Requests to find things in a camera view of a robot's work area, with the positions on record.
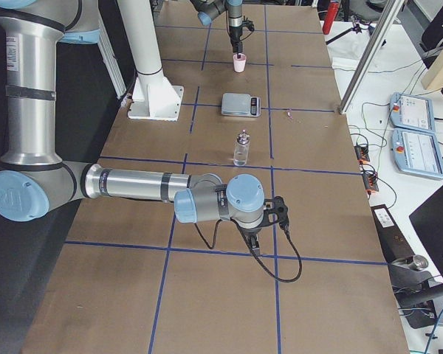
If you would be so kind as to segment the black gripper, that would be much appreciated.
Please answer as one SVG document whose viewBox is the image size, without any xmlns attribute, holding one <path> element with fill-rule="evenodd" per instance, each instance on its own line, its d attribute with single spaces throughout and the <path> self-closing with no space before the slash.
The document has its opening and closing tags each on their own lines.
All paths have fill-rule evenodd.
<svg viewBox="0 0 443 354">
<path fill-rule="evenodd" d="M 243 237 L 243 240 L 246 243 L 247 247 L 250 248 L 255 254 L 260 254 L 258 233 L 261 229 L 245 229 L 241 226 L 238 226 L 238 230 L 240 231 L 241 236 Z"/>
<path fill-rule="evenodd" d="M 242 55 L 242 26 L 230 26 L 230 42 L 233 48 L 233 54 L 237 54 L 237 58 Z"/>
</svg>

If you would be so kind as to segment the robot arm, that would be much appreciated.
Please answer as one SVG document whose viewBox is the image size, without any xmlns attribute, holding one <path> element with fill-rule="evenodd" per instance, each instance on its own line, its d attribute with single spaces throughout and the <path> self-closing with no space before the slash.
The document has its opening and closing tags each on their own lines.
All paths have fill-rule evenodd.
<svg viewBox="0 0 443 354">
<path fill-rule="evenodd" d="M 227 15 L 228 35 L 237 58 L 243 53 L 242 33 L 244 17 L 242 13 L 242 0 L 215 0 L 212 2 L 190 0 L 197 12 L 197 17 L 203 26 L 211 24 L 219 15 Z"/>
<path fill-rule="evenodd" d="M 0 1 L 6 33 L 9 143 L 1 157 L 0 215 L 40 218 L 71 201 L 119 197 L 171 203 L 178 221 L 233 222 L 249 251 L 269 221 L 261 182 L 241 174 L 227 184 L 214 174 L 191 176 L 106 169 L 66 162 L 55 151 L 56 46 L 95 44 L 96 1 Z"/>
</svg>

